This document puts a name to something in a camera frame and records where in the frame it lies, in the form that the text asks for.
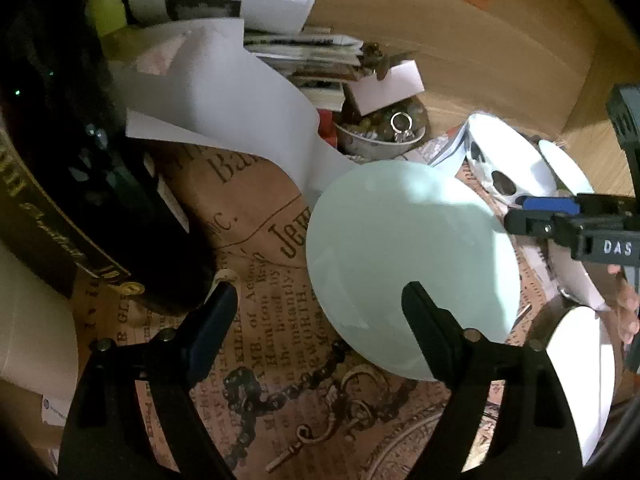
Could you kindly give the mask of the person's right hand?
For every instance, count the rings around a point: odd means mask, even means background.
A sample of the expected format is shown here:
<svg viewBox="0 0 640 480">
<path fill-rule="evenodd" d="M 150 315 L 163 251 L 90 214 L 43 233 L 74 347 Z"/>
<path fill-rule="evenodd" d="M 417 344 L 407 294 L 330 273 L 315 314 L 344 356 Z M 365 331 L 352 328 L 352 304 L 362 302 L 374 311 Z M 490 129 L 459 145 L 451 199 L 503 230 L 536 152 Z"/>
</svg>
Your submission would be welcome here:
<svg viewBox="0 0 640 480">
<path fill-rule="evenodd" d="M 608 265 L 608 274 L 615 276 L 616 302 L 614 312 L 617 316 L 617 330 L 624 344 L 631 344 L 634 336 L 639 331 L 639 295 L 638 292 L 626 281 L 625 274 L 620 266 Z"/>
</svg>

